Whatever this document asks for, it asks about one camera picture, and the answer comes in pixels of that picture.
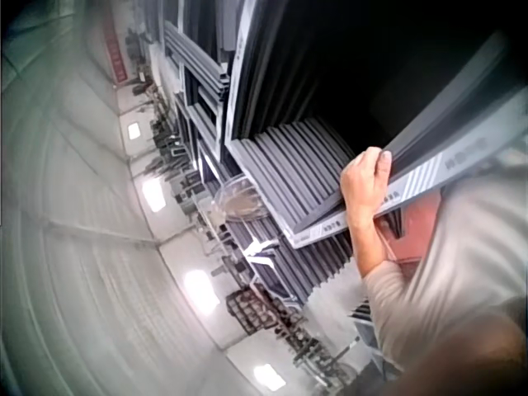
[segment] stacked aluminum bars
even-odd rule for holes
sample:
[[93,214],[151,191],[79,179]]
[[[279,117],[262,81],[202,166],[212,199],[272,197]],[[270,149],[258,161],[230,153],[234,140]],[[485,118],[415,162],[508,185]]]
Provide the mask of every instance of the stacked aluminum bars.
[[291,232],[306,229],[342,203],[339,177],[354,153],[323,120],[279,125],[254,141],[231,145]]
[[[205,161],[202,159],[201,166],[212,166],[214,170],[211,169],[211,172],[218,175],[222,184],[235,176],[223,164],[215,162],[207,153],[206,146],[201,145],[200,151],[204,159],[205,156],[209,158]],[[209,181],[206,184],[211,193],[219,188],[218,183]],[[306,302],[314,287],[337,274],[352,254],[348,232],[295,250],[282,236],[280,227],[271,216],[243,223],[228,222],[226,226],[240,249],[246,251],[247,260],[266,287],[279,294],[276,285],[279,280],[281,287],[289,291],[290,297],[301,304]],[[277,241],[278,244],[263,252],[248,251],[250,246],[270,241]],[[276,274],[277,280],[271,278],[271,273]]]
[[199,45],[168,21],[165,21],[165,41],[177,57],[173,61],[182,61],[217,102],[223,101],[229,89],[226,72]]

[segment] shelving unit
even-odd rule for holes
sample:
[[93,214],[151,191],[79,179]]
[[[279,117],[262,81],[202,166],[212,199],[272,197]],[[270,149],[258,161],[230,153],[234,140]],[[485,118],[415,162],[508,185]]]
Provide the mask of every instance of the shelving unit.
[[[330,3],[336,3],[336,7],[341,6],[339,2]],[[324,66],[316,64],[308,71],[299,66],[302,64],[305,67],[313,60],[313,56],[306,53],[304,43],[311,43],[309,52],[316,54],[324,53],[318,45],[332,47],[331,41],[323,41],[321,44],[318,35],[314,36],[312,33],[320,32],[322,22],[318,25],[319,21],[328,17],[331,11],[317,2],[307,2],[303,10],[299,11],[295,8],[297,4],[295,0],[280,4],[258,0],[244,3],[231,75],[224,141],[243,172],[261,193],[267,208],[293,248],[308,246],[347,229],[345,212],[342,205],[339,205],[341,197],[338,186],[333,186],[333,191],[324,196],[323,200],[309,201],[318,194],[309,189],[322,188],[315,175],[306,178],[310,171],[309,164],[313,164],[313,160],[317,158],[309,148],[301,148],[308,139],[312,139],[310,134],[313,132],[293,134],[284,131],[292,125],[298,125],[299,120],[303,124],[303,120],[307,120],[305,117],[310,114],[318,114],[320,111],[328,117],[327,121],[333,121],[333,126],[339,129],[337,134],[346,141],[344,145],[351,149],[349,160],[354,158],[354,153],[379,142],[385,142],[386,148],[393,153],[394,165],[389,191],[379,208],[378,216],[400,208],[421,194],[440,188],[470,172],[526,133],[528,115],[523,109],[528,101],[521,74],[509,56],[507,39],[500,33],[485,30],[467,38],[456,36],[455,41],[463,41],[464,48],[452,60],[444,60],[446,57],[441,56],[453,52],[449,46],[446,46],[447,49],[441,48],[439,54],[434,56],[428,53],[418,54],[427,61],[434,59],[440,65],[444,62],[445,70],[439,70],[438,76],[431,73],[437,79],[426,80],[424,86],[420,87],[428,94],[419,103],[424,107],[420,108],[409,101],[409,108],[417,110],[410,114],[414,118],[410,119],[407,127],[397,130],[397,125],[403,124],[401,120],[391,124],[391,117],[395,118],[394,115],[387,115],[384,120],[372,120],[370,115],[354,114],[351,109],[348,126],[343,128],[342,117],[347,115],[341,112],[339,116],[334,114],[332,118],[329,106],[320,106],[318,99],[337,104],[339,98],[328,93],[341,95],[354,104],[357,99],[353,101],[350,95],[339,88],[336,90],[334,86],[323,87],[325,76],[320,76],[318,72]],[[314,18],[310,12],[319,12],[320,15]],[[295,28],[304,32],[306,26],[310,26],[311,31],[303,36],[304,42],[292,43],[291,37],[299,34]],[[327,37],[337,32],[326,27],[330,31]],[[361,33],[373,34],[368,30]],[[445,38],[447,42],[451,39],[452,37]],[[422,50],[420,44],[415,46]],[[281,69],[277,70],[277,64],[281,65]],[[409,70],[412,71],[413,68],[404,69],[401,73],[403,77],[397,76],[399,80],[393,78],[386,82],[379,78],[378,81],[377,75],[366,75],[365,79],[374,79],[378,85],[394,86],[401,84],[401,80],[405,78],[414,81],[406,75],[411,73]],[[280,83],[283,81],[282,73],[288,74],[290,78],[286,84]],[[299,75],[311,76],[310,89],[305,86],[306,78],[299,78]],[[383,95],[387,96],[383,89],[381,91],[374,94],[367,92],[375,96],[371,100],[373,104],[370,105],[370,113],[386,112],[380,110],[382,106],[379,103],[383,102]],[[385,100],[385,104],[394,103],[396,99],[405,101],[405,97],[398,96],[402,94],[402,88],[396,87],[393,91],[396,92],[395,97],[390,98],[391,101]],[[285,97],[293,104],[286,103]],[[361,128],[372,131],[371,141],[365,142],[362,137],[354,141],[355,136],[351,137],[349,129],[354,128],[356,122]],[[371,124],[375,122],[389,126],[372,127]],[[315,134],[322,138],[325,135],[324,129],[319,128]],[[273,142],[276,136],[282,136],[283,139],[288,136],[290,142]],[[323,150],[323,143],[319,143],[320,150]],[[296,153],[300,154],[300,159],[295,158]],[[292,164],[300,166],[303,158],[309,164],[301,166],[302,169],[295,169]],[[332,177],[338,178],[339,171],[333,171],[330,178]]]
[[406,2],[383,0],[179,0],[159,10],[193,167],[212,196],[241,173],[257,188],[270,216],[226,227],[282,299],[303,304],[351,255],[339,177],[367,147],[393,154],[376,215],[390,214],[400,235],[400,208],[526,136],[525,80],[506,36],[487,27],[416,32]]

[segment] window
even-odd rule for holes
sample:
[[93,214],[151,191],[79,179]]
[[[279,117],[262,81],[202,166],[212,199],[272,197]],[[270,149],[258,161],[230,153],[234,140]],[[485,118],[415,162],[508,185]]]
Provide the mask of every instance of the window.
[[151,179],[143,183],[143,195],[154,213],[159,212],[167,204],[163,197],[162,185],[159,179]]
[[203,271],[189,272],[185,276],[185,288],[192,302],[205,315],[209,315],[220,304],[209,277]]
[[139,124],[137,122],[134,122],[133,124],[129,125],[129,138],[130,140],[137,139],[139,136],[141,136],[141,131],[139,130]]
[[253,369],[253,374],[257,381],[271,392],[275,392],[286,385],[286,382],[273,370],[271,365],[259,365]]

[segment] red banner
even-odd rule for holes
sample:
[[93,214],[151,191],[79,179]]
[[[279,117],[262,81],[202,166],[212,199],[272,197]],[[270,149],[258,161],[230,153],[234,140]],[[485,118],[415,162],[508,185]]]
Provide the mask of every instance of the red banner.
[[108,49],[112,68],[114,69],[115,80],[118,83],[122,83],[126,81],[128,77],[126,75],[125,63],[123,62],[123,57],[121,56],[119,41],[117,40],[112,8],[110,1],[103,0],[102,3],[103,7],[105,8],[103,32],[105,35],[106,48]]

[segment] warehouse wall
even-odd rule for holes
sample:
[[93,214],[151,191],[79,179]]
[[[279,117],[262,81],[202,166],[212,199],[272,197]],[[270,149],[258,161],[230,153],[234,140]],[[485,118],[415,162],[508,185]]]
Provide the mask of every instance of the warehouse wall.
[[24,395],[257,394],[152,242],[100,27],[64,4],[2,47],[2,369]]

